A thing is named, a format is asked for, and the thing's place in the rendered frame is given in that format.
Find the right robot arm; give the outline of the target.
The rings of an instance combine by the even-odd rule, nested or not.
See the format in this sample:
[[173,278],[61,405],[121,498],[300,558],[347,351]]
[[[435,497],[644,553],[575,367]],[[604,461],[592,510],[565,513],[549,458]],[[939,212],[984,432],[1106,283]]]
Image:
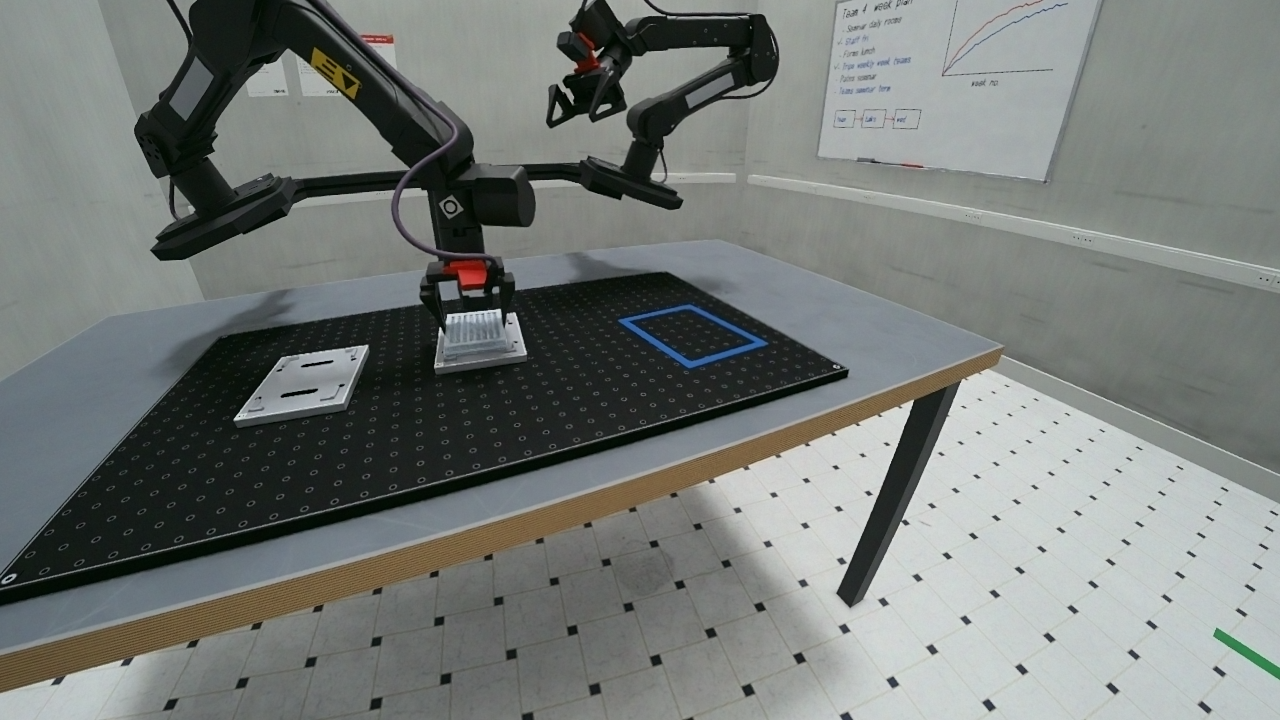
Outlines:
[[474,135],[465,120],[406,79],[342,20],[349,26],[326,0],[197,0],[189,6],[189,53],[163,99],[141,113],[134,126],[152,174],[156,179],[170,176],[195,208],[166,225],[155,237],[159,243],[274,193],[283,183],[276,176],[238,193],[207,155],[215,152],[214,129],[221,111],[251,76],[285,49],[358,108],[410,169],[442,149],[452,129],[403,79],[454,123],[457,142],[416,173],[421,191],[433,191],[438,227],[465,234],[465,228],[479,224],[532,224],[536,201],[527,170],[475,163]]

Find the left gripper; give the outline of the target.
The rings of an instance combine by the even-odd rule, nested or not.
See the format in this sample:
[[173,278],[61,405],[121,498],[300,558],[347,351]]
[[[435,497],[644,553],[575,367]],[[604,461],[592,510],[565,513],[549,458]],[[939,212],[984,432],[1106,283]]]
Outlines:
[[[558,85],[549,86],[547,126],[550,129],[576,115],[589,114],[589,119],[595,123],[627,109],[625,92],[620,85],[620,64],[614,67],[614,59],[607,55],[595,58],[593,54],[593,42],[582,33],[577,35],[590,47],[588,59],[585,61],[576,61],[579,68],[573,68],[573,73],[564,76],[562,79],[564,87],[570,88],[573,95],[573,104],[570,101],[567,94],[561,91]],[[552,120],[556,101],[559,104],[562,114],[556,120]],[[596,114],[596,110],[604,104],[611,104],[611,108]]]

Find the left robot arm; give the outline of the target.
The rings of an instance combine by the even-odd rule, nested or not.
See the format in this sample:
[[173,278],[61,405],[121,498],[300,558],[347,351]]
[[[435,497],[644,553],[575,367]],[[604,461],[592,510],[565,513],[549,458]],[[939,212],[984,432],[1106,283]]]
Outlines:
[[[749,38],[751,27],[753,40]],[[673,196],[678,193],[676,190],[652,181],[650,177],[660,152],[658,149],[664,149],[663,135],[684,117],[724,94],[771,79],[777,69],[771,31],[763,14],[646,15],[634,18],[623,26],[605,0],[593,0],[585,6],[579,33],[594,44],[594,53],[611,40],[598,56],[613,58],[614,65],[620,64],[621,78],[631,67],[634,56],[643,56],[646,51],[730,47],[727,59],[717,67],[669,92],[646,97],[628,109],[626,123],[634,132],[636,142],[632,140],[625,165],[612,167],[589,158],[588,164],[596,170]]]

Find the white plate holder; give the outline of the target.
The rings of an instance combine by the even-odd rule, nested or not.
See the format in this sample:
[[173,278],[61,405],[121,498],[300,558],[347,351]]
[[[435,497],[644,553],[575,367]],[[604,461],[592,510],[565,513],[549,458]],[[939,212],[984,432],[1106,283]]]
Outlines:
[[237,428],[346,411],[369,345],[282,357],[233,421]]
[[435,373],[445,374],[452,372],[466,372],[486,366],[500,366],[513,363],[526,363],[527,354],[524,347],[524,340],[518,329],[518,322],[515,313],[507,314],[506,318],[506,338],[508,348],[485,354],[468,354],[454,357],[444,357],[444,338],[445,334],[439,331],[439,338],[436,345],[436,357],[435,357]]

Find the blue tape outline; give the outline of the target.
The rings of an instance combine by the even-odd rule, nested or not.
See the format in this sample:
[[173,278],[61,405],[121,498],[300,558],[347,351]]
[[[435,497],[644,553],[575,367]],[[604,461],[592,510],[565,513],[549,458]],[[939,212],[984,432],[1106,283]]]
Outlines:
[[[668,348],[666,345],[662,345],[658,340],[653,338],[650,334],[646,334],[644,331],[639,329],[636,325],[634,325],[634,324],[630,323],[632,320],[641,319],[641,318],[645,318],[645,316],[654,316],[654,315],[659,315],[659,314],[663,314],[663,313],[673,313],[673,311],[682,310],[682,309],[686,309],[686,307],[690,307],[694,311],[700,313],[701,315],[708,316],[712,320],[721,323],[721,325],[724,325],[724,327],[730,328],[731,331],[735,331],[739,334],[742,334],[742,336],[748,337],[749,340],[755,341],[756,343],[746,345],[746,346],[742,346],[740,348],[733,348],[733,350],[726,351],[723,354],[716,354],[716,355],[713,355],[710,357],[703,357],[700,360],[690,363],[687,359],[685,359],[681,355],[676,354],[672,348]],[[672,307],[672,309],[662,310],[662,311],[658,311],[658,313],[648,313],[648,314],[639,315],[639,316],[630,316],[630,318],[621,319],[618,322],[621,322],[622,324],[627,325],[631,331],[634,331],[637,334],[643,336],[643,338],[645,338],[649,342],[652,342],[652,345],[655,345],[658,348],[663,350],[666,354],[669,354],[669,356],[675,357],[676,360],[678,360],[678,363],[682,363],[685,366],[689,366],[689,368],[698,366],[698,365],[701,365],[701,364],[705,364],[705,363],[710,363],[710,361],[718,360],[721,357],[727,357],[727,356],[731,356],[733,354],[740,354],[740,352],[748,351],[750,348],[756,348],[756,347],[760,347],[760,346],[765,345],[764,341],[758,340],[753,334],[748,334],[746,332],[740,331],[739,328],[736,328],[733,325],[730,325],[728,323],[722,322],[721,319],[718,319],[716,316],[712,316],[710,314],[704,313],[700,309],[694,307],[692,305],[686,305],[686,306],[681,306],[681,307]]]

